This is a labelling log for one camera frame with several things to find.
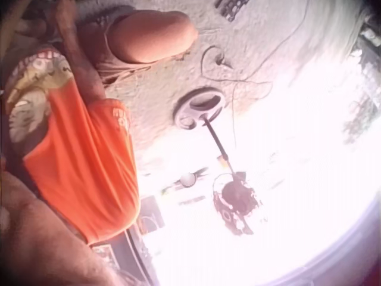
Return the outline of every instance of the wire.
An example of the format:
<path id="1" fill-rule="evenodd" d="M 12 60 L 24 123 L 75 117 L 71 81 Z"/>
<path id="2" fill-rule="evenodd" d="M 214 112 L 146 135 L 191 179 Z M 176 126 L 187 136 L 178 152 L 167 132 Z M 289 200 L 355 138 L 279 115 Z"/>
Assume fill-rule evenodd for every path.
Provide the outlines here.
<path id="1" fill-rule="evenodd" d="M 237 138 L 236 138 L 236 128 L 235 128 L 235 115 L 234 115 L 234 100 L 235 100 L 235 90 L 236 90 L 236 87 L 239 83 L 253 83 L 255 85 L 270 85 L 270 89 L 269 91 L 261 98 L 257 98 L 257 100 L 262 100 L 264 98 L 266 98 L 270 93 L 271 91 L 273 90 L 273 86 L 274 86 L 274 83 L 273 81 L 265 81 L 265 82 L 254 82 L 252 80 L 250 80 L 253 76 L 255 76 L 260 70 L 261 68 L 265 65 L 265 63 L 282 47 L 282 45 L 284 43 L 286 43 L 299 29 L 300 27 L 304 24 L 304 21 L 305 19 L 307 18 L 307 12 L 308 12 L 308 8 L 310 6 L 310 1 L 311 0 L 307 0 L 307 3 L 305 4 L 305 9 L 304 9 L 304 15 L 303 15 L 303 18 L 302 20 L 300 21 L 299 25 L 296 26 L 296 28 L 287 36 L 284 38 L 284 40 L 282 40 L 276 47 L 275 49 L 273 49 L 271 51 L 271 53 L 269 53 L 266 58 L 264 58 L 262 60 L 262 62 L 254 69 L 254 71 L 248 75 L 247 77 L 243 78 L 243 79 L 216 79 L 216 78 L 213 78 L 213 77 L 209 77 L 209 76 L 206 76 L 204 74 L 204 60 L 205 60 L 205 56 L 206 54 L 212 50 L 212 49 L 218 49 L 220 50 L 221 54 L 221 58 L 220 58 L 220 61 L 223 61 L 224 58 L 225 58 L 225 53 L 223 51 L 222 48 L 220 48 L 219 46 L 217 45 L 212 45 L 212 46 L 209 46 L 203 53 L 202 53 L 202 57 L 201 57 L 201 65 L 200 65 L 200 69 L 201 69 L 201 77 L 203 77 L 204 79 L 208 79 L 208 80 L 211 80 L 213 82 L 234 82 L 235 85 L 233 87 L 233 92 L 232 92 L 232 123 L 233 123 L 233 134 L 234 134 L 234 142 L 235 142 L 235 148 L 237 149 Z"/>

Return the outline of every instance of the dark object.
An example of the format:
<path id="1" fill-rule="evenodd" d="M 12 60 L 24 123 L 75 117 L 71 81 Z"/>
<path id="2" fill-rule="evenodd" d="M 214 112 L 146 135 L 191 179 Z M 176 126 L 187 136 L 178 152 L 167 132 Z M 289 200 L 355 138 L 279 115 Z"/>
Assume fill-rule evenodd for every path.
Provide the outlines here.
<path id="1" fill-rule="evenodd" d="M 234 21 L 236 14 L 241 10 L 241 8 L 246 5 L 249 0 L 230 0 L 221 10 L 221 15 L 226 18 L 229 22 Z"/>

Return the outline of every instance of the person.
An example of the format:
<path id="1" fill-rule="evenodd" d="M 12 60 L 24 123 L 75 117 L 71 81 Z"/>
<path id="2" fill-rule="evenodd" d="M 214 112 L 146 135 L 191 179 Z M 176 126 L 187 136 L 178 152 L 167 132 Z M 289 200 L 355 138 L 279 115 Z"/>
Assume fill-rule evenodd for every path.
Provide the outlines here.
<path id="1" fill-rule="evenodd" d="M 19 179 L 0 180 L 1 285 L 146 285 L 106 265 Z"/>
<path id="2" fill-rule="evenodd" d="M 133 24 L 153 14 L 157 15 L 136 12 L 127 18 L 114 17 L 112 23 Z M 149 49 L 139 50 L 138 43 L 144 42 L 144 36 L 136 35 L 137 40 L 129 38 L 130 48 L 126 42 L 119 46 L 123 51 L 117 55 L 126 62 L 120 60 L 115 65 L 116 56 L 108 54 L 99 56 L 94 67 L 80 45 L 75 2 L 60 0 L 55 19 L 65 55 L 51 45 L 40 46 L 19 62 L 5 84 L 3 106 L 9 142 L 16 154 L 7 157 L 7 162 L 19 158 L 39 198 L 81 240 L 93 244 L 132 225 L 140 208 L 129 112 L 122 102 L 106 98 L 104 83 L 115 83 L 124 72 L 136 70 L 128 69 L 127 60 L 146 67 L 170 54 L 164 50 L 157 50 L 156 54 L 150 54 Z M 152 23 L 141 24 L 142 28 L 130 28 L 153 28 Z M 84 26 L 81 35 L 93 28 L 92 23 Z M 122 25 L 103 31 L 117 34 L 126 32 L 126 28 Z M 156 37 L 155 30 L 145 31 L 147 39 Z M 115 38 L 104 38 L 114 46 L 112 39 Z M 105 75 L 102 71 L 107 68 L 113 71 Z"/>
<path id="3" fill-rule="evenodd" d="M 21 20 L 16 32 L 57 41 L 52 9 L 44 19 Z M 77 25 L 80 45 L 106 88 L 153 64 L 181 58 L 198 37 L 189 17 L 180 11 L 136 10 L 132 6 L 106 10 Z"/>

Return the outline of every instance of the orange t-shirt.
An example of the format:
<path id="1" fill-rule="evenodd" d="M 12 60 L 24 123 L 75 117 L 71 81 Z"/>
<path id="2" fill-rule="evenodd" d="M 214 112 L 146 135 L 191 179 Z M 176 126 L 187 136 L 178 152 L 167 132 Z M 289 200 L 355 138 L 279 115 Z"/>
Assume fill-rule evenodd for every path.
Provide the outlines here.
<path id="1" fill-rule="evenodd" d="M 24 158 L 42 197 L 89 244 L 128 228 L 139 213 L 129 115 L 118 100 L 85 106 L 73 78 L 50 89 L 49 128 Z"/>

